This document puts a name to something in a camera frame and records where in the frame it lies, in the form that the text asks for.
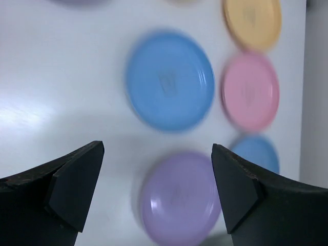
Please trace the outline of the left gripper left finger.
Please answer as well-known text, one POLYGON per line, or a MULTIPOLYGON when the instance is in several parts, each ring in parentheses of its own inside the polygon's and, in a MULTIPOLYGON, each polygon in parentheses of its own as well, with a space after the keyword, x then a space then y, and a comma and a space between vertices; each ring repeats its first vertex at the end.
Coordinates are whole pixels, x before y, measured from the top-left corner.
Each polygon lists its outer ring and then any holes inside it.
POLYGON ((105 153, 93 141, 1 178, 1 245, 75 245, 84 229, 105 153))

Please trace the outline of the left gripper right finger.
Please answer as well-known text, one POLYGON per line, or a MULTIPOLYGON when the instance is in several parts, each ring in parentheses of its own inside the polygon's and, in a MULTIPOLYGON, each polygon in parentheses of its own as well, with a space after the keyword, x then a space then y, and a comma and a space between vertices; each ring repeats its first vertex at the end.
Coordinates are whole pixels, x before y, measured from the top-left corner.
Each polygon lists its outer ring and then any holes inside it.
POLYGON ((291 180, 222 145, 211 154, 234 245, 327 245, 327 189, 291 180))

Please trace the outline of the yellow plate back right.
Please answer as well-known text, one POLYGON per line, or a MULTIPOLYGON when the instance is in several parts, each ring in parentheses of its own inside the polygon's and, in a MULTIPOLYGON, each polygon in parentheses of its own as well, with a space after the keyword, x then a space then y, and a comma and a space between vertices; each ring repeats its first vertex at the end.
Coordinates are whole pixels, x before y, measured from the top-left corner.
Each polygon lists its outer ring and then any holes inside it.
POLYGON ((243 48, 265 52, 279 40, 282 13, 280 1, 223 1, 227 28, 243 48))

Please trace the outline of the blue plate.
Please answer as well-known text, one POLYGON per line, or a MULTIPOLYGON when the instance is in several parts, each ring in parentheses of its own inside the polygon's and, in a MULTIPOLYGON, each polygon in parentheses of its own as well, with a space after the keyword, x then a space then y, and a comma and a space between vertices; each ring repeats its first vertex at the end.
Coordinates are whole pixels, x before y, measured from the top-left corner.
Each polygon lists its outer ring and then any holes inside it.
POLYGON ((135 114, 164 132, 184 132, 207 115, 215 77, 203 48, 175 30, 154 30, 135 43, 125 70, 126 93, 135 114))
POLYGON ((261 135, 245 135, 236 140, 230 150, 262 168, 280 173, 278 153, 274 145, 261 135))

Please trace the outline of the pink plate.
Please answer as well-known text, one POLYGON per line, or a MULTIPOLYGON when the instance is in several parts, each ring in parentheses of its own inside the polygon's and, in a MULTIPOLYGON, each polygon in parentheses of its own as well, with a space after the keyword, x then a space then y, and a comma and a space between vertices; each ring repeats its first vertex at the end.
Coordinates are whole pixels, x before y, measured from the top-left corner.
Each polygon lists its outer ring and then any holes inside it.
POLYGON ((260 132, 275 119, 279 80, 270 60, 257 52, 232 57, 221 79, 221 101, 228 119, 245 132, 260 132))

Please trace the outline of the purple plate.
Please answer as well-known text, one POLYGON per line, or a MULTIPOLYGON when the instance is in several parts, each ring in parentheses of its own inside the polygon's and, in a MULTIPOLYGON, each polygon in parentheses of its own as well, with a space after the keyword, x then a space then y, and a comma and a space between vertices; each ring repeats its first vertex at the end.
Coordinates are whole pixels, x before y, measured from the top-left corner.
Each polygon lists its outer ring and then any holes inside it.
POLYGON ((139 210, 156 244, 201 244, 221 213, 210 157, 182 151, 163 158, 142 185, 139 210))
POLYGON ((56 3, 68 6, 98 6, 106 2, 106 0, 53 0, 56 3))

